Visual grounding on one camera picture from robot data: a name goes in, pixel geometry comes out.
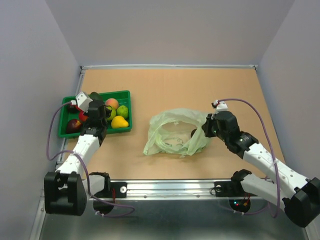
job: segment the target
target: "green basket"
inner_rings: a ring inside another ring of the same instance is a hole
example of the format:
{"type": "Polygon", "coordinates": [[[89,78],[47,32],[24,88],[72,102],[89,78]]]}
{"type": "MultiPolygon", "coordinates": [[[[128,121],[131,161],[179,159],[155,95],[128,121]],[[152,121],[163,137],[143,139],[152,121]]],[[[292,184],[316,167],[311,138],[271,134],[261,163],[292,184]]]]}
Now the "green basket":
{"type": "MultiPolygon", "coordinates": [[[[130,132],[132,129],[132,111],[131,111],[131,98],[129,91],[113,91],[113,92],[104,92],[99,93],[102,97],[103,101],[108,99],[116,99],[119,102],[119,106],[125,105],[129,110],[129,118],[127,118],[127,122],[129,123],[128,127],[121,127],[121,128],[111,128],[111,122],[108,121],[108,129],[106,130],[107,134],[119,134],[130,132]]],[[[62,100],[62,104],[70,102],[71,100],[75,100],[75,96],[66,96],[62,100]]],[[[80,132],[77,133],[66,133],[67,124],[71,119],[79,119],[79,113],[70,113],[67,111],[67,106],[63,107],[60,114],[60,121],[59,121],[59,129],[58,129],[58,136],[60,138],[76,138],[80,136],[80,132]]]]}

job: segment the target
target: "yellow pear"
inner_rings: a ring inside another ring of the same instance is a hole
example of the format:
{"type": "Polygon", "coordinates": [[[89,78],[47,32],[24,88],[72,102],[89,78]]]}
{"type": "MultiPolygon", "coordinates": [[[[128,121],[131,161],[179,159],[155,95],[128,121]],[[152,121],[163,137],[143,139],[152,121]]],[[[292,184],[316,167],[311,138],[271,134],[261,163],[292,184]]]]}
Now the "yellow pear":
{"type": "Polygon", "coordinates": [[[111,127],[113,129],[126,128],[129,126],[129,123],[124,119],[123,116],[115,116],[112,119],[111,127]]]}

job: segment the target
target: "wooden surface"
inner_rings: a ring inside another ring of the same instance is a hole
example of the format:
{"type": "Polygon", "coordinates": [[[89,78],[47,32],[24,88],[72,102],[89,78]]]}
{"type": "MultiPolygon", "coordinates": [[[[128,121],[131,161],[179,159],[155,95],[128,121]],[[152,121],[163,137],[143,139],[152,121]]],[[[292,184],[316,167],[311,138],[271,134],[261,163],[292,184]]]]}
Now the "wooden surface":
{"type": "MultiPolygon", "coordinates": [[[[211,103],[222,98],[241,98],[262,115],[278,159],[283,160],[278,139],[253,69],[97,69],[85,72],[82,90],[91,93],[129,90],[133,128],[131,132],[109,134],[88,164],[90,172],[107,172],[112,179],[208,179],[230,178],[247,169],[264,174],[229,152],[213,138],[201,153],[180,158],[158,153],[143,155],[148,140],[149,120],[162,111],[189,108],[213,112],[211,103]]],[[[251,133],[267,148],[260,121],[249,106],[228,102],[240,129],[251,133]]],[[[77,139],[69,141],[72,150],[77,139]]]]}

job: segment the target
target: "green plastic bag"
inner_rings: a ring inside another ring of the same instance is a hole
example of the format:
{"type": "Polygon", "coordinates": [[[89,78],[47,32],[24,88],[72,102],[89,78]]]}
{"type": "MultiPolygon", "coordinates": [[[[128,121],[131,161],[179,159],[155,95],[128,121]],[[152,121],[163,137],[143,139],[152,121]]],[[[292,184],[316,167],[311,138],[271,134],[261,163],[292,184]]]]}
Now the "green plastic bag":
{"type": "Polygon", "coordinates": [[[180,154],[184,157],[201,152],[211,141],[201,129],[207,115],[196,110],[176,108],[153,116],[143,153],[180,154]]]}

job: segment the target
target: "gray wall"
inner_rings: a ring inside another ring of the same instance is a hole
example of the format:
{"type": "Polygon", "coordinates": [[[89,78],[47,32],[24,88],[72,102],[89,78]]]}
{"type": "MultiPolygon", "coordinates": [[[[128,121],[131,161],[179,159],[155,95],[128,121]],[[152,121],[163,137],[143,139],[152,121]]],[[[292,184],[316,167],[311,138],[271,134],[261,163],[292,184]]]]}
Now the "gray wall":
{"type": "MultiPolygon", "coordinates": [[[[320,178],[320,1],[296,0],[258,66],[289,166],[320,178]]],[[[320,230],[320,217],[317,218],[320,230]]]]}
{"type": "MultiPolygon", "coordinates": [[[[0,1],[0,239],[29,239],[52,114],[79,65],[44,0],[0,1]]],[[[52,152],[61,142],[52,136],[52,152]]]]}
{"type": "Polygon", "coordinates": [[[257,64],[294,0],[46,0],[81,66],[257,64]]]}

